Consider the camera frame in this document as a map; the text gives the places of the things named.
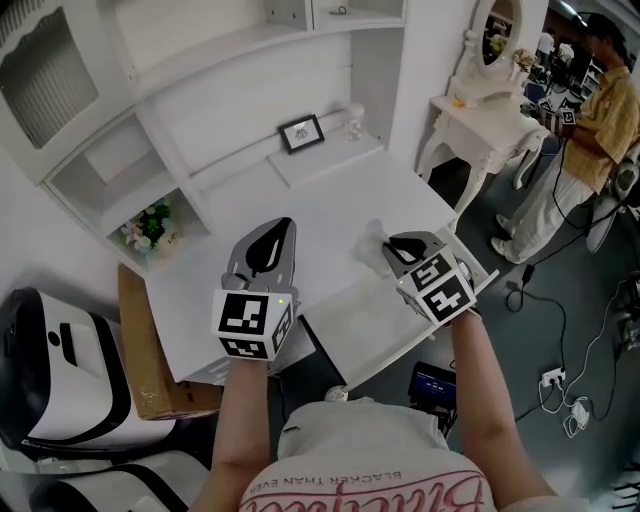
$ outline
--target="picture frame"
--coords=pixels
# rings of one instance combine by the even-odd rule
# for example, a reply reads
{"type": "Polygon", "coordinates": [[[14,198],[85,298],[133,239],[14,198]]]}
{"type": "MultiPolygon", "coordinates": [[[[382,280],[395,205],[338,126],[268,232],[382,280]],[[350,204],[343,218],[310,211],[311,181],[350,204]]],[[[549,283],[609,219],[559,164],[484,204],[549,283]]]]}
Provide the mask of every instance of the picture frame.
{"type": "Polygon", "coordinates": [[[324,142],[324,134],[315,115],[308,115],[278,127],[287,153],[298,151],[324,142]]]}

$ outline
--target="decorative frame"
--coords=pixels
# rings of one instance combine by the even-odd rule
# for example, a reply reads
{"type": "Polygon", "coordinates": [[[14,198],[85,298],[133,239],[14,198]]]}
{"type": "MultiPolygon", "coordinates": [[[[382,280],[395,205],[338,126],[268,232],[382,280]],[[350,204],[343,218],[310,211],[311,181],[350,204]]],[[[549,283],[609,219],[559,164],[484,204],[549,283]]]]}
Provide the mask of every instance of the decorative frame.
{"type": "Polygon", "coordinates": [[[309,115],[305,117],[301,117],[300,119],[296,119],[295,121],[291,121],[287,124],[278,127],[278,131],[280,132],[280,136],[284,141],[284,145],[287,148],[287,153],[292,155],[293,153],[297,153],[298,151],[302,151],[309,146],[313,146],[314,144],[319,144],[320,142],[324,142],[324,134],[322,133],[322,128],[320,128],[320,123],[318,122],[318,118],[315,115],[309,115]],[[310,140],[309,142],[305,142],[303,144],[294,145],[292,144],[292,140],[289,139],[290,133],[287,133],[287,130],[291,130],[296,125],[301,125],[303,123],[307,123],[308,121],[313,121],[313,125],[316,131],[317,136],[310,140]]]}

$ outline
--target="flower pot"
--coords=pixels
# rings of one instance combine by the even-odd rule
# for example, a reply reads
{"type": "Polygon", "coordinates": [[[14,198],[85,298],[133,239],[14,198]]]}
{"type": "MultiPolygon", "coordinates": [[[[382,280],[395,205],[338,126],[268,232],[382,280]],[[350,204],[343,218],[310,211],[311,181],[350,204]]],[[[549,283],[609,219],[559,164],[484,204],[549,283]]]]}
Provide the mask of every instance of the flower pot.
{"type": "Polygon", "coordinates": [[[160,258],[168,258],[177,247],[179,241],[180,231],[175,224],[172,224],[171,227],[164,232],[164,235],[158,239],[153,252],[160,258]]]}

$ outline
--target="power strip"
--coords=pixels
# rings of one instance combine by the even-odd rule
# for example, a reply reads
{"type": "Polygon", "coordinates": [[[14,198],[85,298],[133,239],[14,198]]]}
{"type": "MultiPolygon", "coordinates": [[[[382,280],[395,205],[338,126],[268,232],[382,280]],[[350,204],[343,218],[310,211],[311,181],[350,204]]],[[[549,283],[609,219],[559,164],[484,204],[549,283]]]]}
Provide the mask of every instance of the power strip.
{"type": "Polygon", "coordinates": [[[556,368],[555,370],[548,371],[542,374],[542,387],[548,388],[552,382],[563,382],[567,378],[567,374],[562,368],[556,368]]]}

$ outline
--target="black and white marker cube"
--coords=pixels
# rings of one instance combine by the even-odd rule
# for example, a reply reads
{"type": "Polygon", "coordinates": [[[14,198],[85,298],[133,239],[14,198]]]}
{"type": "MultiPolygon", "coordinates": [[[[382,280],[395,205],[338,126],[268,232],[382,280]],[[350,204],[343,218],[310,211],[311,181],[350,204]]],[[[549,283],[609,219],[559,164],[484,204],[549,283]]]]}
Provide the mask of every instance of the black and white marker cube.
{"type": "Polygon", "coordinates": [[[273,361],[294,321],[285,293],[215,290],[211,331],[229,357],[273,361]]]}
{"type": "Polygon", "coordinates": [[[575,126],[576,125],[576,113],[570,108],[561,108],[559,111],[560,122],[562,126],[575,126]]]}
{"type": "Polygon", "coordinates": [[[449,247],[399,279],[396,288],[416,313],[437,327],[476,303],[473,290],[449,247]]]}

